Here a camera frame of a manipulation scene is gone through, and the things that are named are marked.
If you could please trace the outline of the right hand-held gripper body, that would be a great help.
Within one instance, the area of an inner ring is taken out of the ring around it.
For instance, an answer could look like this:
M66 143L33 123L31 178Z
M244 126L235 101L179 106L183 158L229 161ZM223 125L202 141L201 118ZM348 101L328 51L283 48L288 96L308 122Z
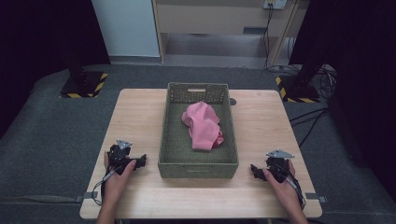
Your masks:
M278 183L284 180L291 181L292 174L290 172L288 159L292 159L293 155L281 149L276 149L266 153L267 170L272 174Z

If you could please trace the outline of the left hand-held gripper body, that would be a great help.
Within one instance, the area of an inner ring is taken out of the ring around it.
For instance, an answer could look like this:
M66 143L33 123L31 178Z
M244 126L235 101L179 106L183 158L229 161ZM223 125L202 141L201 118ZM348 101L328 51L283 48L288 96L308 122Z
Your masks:
M129 158L132 144L132 142L118 139L117 144L110 148L110 151L107 153L107 173L115 172L121 175L124 172L126 166L132 161L132 159Z

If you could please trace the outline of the person's left hand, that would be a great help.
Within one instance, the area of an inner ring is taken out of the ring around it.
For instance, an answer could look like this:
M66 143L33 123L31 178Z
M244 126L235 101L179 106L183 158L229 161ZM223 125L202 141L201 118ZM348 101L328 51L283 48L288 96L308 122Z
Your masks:
M117 204L128 186L130 176L134 170L136 160L130 161L121 175L115 173L105 183L103 203Z

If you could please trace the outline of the person's right hand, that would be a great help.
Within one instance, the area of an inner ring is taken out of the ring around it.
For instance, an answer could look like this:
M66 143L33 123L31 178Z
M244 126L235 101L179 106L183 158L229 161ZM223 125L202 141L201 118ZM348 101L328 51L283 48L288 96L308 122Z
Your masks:
M277 200L285 210L300 207L297 192L289 182L277 182L268 170L264 170L263 174L267 181L270 183Z

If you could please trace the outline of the green woven basket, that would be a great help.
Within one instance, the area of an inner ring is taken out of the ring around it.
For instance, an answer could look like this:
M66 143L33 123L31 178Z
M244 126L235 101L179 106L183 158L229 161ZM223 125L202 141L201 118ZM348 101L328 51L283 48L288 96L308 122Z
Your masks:
M195 149L182 115L205 102L219 118L224 141L210 150ZM158 167L163 178L231 178L239 165L228 86L216 83L170 83L163 114Z

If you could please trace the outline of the grey table edge clip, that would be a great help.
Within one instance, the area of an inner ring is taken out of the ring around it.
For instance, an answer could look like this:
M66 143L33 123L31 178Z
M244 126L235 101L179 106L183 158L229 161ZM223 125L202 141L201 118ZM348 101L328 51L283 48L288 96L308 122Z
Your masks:
M326 196L319 196L316 193L306 193L305 197L307 200L318 200L320 203L326 203L328 201Z
M75 197L76 203L82 203L85 199L96 199L98 191L84 192L82 195Z

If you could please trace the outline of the pink cloth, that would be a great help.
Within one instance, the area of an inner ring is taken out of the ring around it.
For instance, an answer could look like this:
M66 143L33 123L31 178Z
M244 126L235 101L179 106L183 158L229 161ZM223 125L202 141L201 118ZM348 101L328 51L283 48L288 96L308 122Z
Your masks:
M189 105L181 120L189 128L193 149L211 150L224 142L220 119L211 105L205 102Z

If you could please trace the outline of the black stand with striped base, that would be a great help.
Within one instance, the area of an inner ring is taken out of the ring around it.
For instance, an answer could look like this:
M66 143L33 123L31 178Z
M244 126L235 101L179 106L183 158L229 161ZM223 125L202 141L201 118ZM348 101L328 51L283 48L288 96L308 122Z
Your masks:
M64 64L69 71L69 78L60 91L63 98L96 97L103 88L107 74L99 71L85 71L77 55L69 48L60 49Z
M310 81L323 65L324 58L323 49L313 49L297 75L280 76L276 79L281 99L284 102L316 103L319 101L318 92Z

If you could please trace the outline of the black curtain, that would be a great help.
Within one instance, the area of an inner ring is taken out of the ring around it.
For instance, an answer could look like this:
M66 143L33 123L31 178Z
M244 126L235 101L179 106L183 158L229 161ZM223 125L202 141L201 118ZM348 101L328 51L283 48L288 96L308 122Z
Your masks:
M40 78L107 63L92 0L0 0L0 138Z
M335 70L344 144L396 202L396 0L309 0L290 61Z

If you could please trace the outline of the white panel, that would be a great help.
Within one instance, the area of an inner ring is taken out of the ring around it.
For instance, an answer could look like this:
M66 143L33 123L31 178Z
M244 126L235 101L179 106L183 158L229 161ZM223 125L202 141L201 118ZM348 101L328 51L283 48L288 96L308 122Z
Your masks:
M92 0L110 56L159 57L151 0Z

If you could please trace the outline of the light wooden cabinet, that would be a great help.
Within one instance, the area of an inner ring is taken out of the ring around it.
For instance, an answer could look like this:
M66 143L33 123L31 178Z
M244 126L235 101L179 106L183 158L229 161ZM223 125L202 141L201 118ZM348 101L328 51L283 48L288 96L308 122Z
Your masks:
M284 41L300 31L311 0L288 0L284 9L264 9L264 0L151 0L160 53L170 34L242 35L264 30L268 63L276 64Z

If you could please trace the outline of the white wall socket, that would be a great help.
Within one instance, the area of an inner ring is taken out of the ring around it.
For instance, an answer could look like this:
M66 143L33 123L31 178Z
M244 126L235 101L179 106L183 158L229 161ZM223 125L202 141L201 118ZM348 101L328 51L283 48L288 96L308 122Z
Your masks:
M264 9L279 9L285 8L288 0L264 0L262 7Z

